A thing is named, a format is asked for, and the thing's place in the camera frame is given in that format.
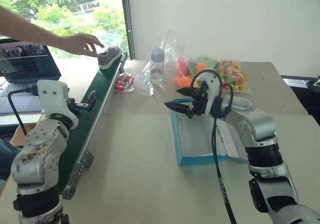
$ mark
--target person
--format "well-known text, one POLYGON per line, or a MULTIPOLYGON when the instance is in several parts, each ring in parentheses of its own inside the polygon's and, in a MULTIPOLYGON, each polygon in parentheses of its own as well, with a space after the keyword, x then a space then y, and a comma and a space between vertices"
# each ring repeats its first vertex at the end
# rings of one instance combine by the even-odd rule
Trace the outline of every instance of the person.
POLYGON ((2 6, 0 6, 0 35, 89 57, 98 56, 95 45, 104 47, 94 35, 76 33, 59 36, 28 22, 2 6))
MULTIPOLYGON (((95 45, 104 47, 94 35, 77 33, 59 36, 28 22, 2 6, 0 6, 0 35, 89 57, 98 56, 95 45)), ((4 56, 9 57, 7 55, 10 55, 10 52, 7 49, 2 49, 2 52, 4 56)), ((0 138, 0 179, 6 180, 8 178, 12 161, 19 151, 19 148, 0 138)))

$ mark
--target bottle cap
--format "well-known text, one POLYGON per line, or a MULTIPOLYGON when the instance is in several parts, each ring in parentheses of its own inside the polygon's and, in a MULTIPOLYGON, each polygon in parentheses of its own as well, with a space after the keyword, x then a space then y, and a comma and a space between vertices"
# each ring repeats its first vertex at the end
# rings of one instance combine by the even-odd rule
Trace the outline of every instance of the bottle cap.
POLYGON ((155 47, 151 51, 151 61, 154 63, 161 63, 165 60, 165 52, 159 47, 155 47))

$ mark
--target white robotic arm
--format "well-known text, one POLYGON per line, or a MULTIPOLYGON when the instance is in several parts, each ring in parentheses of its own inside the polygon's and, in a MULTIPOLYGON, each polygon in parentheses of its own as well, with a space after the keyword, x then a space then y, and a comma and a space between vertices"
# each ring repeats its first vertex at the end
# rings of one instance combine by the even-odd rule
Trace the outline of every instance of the white robotic arm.
POLYGON ((177 92, 193 98, 190 105, 176 101, 164 104, 173 111, 219 118, 233 126, 248 156, 249 181, 256 209, 268 213, 274 224, 320 224, 320 215, 299 205, 298 194, 286 162, 279 152, 275 121, 271 115, 254 108, 244 98, 220 96, 221 80, 213 70, 197 75, 199 87, 184 87, 177 92))
POLYGON ((26 135, 13 160, 11 173, 18 192, 13 206, 20 211, 21 224, 69 224, 59 197, 59 158, 67 147, 69 130, 79 123, 79 109, 91 110, 95 92, 88 103, 77 104, 68 97, 64 82, 39 80, 37 90, 46 119, 26 135))

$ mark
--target laptop screen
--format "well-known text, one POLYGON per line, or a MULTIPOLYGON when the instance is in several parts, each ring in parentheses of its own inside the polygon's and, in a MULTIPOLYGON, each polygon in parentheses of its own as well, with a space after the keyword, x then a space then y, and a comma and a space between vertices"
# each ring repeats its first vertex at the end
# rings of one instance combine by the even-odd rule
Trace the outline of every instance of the laptop screen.
POLYGON ((11 38, 0 39, 0 72, 12 83, 61 76, 47 46, 11 38))

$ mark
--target human hand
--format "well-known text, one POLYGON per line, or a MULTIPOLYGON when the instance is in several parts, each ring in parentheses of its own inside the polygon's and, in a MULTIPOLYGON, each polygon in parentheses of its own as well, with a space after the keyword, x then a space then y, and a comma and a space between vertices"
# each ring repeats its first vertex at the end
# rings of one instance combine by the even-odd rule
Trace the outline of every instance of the human hand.
POLYGON ((71 54, 97 57, 98 54, 95 45, 102 48, 104 47, 94 35, 80 32, 72 35, 60 36, 59 44, 56 47, 71 54))

